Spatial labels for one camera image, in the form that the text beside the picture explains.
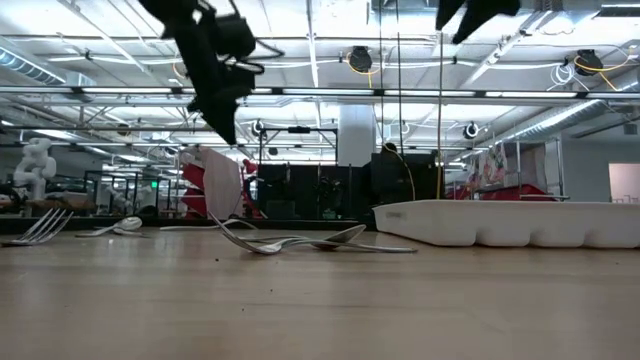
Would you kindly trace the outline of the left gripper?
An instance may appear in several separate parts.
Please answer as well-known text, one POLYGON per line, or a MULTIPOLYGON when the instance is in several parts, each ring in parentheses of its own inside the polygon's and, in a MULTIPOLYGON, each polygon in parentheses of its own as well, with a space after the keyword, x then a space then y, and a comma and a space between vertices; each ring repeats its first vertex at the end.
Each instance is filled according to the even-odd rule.
POLYGON ((244 19, 187 20, 174 27, 187 74, 196 92, 193 110, 228 144, 236 145, 237 99, 255 88, 264 67, 249 61, 256 48, 244 19))

